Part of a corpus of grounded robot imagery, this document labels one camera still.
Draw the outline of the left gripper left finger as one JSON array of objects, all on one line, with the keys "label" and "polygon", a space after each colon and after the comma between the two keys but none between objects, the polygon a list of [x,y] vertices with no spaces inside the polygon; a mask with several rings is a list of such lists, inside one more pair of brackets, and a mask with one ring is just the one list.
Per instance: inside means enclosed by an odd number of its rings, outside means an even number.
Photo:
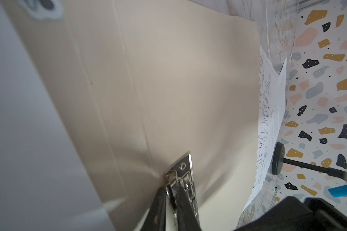
[{"label": "left gripper left finger", "polygon": [[160,187],[140,231],[166,230],[166,189]]}]

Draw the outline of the technical drawing paper sheet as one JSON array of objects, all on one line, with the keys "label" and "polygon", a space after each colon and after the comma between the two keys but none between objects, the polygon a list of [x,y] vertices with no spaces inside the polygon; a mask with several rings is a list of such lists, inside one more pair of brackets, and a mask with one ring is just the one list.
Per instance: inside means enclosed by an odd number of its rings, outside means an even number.
[{"label": "technical drawing paper sheet", "polygon": [[259,194],[271,166],[285,111],[287,59],[277,73],[264,50],[260,49],[260,95],[257,135],[256,177],[247,208]]}]

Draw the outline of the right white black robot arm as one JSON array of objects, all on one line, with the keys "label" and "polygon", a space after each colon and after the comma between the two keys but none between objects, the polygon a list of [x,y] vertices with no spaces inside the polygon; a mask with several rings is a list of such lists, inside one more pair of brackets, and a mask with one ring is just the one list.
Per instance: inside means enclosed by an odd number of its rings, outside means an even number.
[{"label": "right white black robot arm", "polygon": [[[277,142],[271,172],[278,175],[283,164],[326,173],[347,180],[347,172],[331,167],[320,167],[285,158],[284,144]],[[256,221],[239,231],[347,231],[347,217],[321,198],[306,198],[303,203],[289,196]]]}]

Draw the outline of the text printed paper sheet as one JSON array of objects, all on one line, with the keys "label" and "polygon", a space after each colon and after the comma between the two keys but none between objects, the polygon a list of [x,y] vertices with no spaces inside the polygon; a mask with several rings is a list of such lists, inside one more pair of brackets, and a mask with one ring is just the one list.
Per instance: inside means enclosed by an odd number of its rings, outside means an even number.
[{"label": "text printed paper sheet", "polygon": [[112,231],[23,43],[0,4],[0,231]]}]

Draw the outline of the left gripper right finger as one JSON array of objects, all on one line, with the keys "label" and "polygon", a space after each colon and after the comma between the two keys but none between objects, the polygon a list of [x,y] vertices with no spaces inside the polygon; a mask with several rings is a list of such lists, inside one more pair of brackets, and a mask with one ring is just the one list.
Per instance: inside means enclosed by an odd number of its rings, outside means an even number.
[{"label": "left gripper right finger", "polygon": [[201,231],[190,201],[182,186],[178,186],[176,196],[177,223],[179,231]]}]

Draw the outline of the beige manila folder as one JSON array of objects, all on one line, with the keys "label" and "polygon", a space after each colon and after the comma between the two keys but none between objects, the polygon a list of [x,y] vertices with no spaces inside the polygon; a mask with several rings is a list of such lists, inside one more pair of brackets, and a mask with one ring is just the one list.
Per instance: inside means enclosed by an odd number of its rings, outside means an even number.
[{"label": "beige manila folder", "polygon": [[236,228],[255,180],[255,21],[190,1],[1,1],[118,231],[190,153],[204,231]]}]

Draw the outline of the silver folder clip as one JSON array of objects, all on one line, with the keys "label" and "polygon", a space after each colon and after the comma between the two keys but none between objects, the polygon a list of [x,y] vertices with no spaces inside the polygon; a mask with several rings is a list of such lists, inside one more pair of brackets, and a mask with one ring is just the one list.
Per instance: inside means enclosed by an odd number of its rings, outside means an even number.
[{"label": "silver folder clip", "polygon": [[197,222],[200,223],[190,151],[187,151],[183,156],[176,160],[164,173],[164,175],[168,181],[165,188],[170,200],[174,217],[177,218],[175,200],[178,196],[178,187],[181,185],[183,186],[187,198],[189,199],[195,218],[197,219]]}]

